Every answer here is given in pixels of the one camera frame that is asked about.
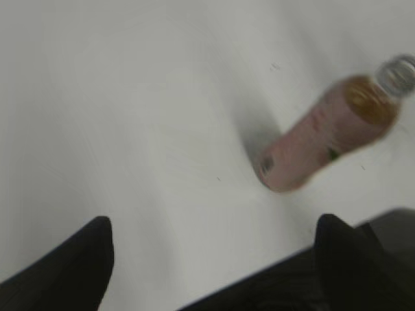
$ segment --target clear bottle cap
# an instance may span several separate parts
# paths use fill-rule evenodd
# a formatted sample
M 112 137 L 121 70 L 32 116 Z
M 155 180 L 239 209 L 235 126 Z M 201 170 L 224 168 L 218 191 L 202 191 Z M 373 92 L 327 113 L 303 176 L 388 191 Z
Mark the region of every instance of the clear bottle cap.
M 393 97 L 415 91 L 415 56 L 400 55 L 385 63 L 376 74 L 377 83 Z

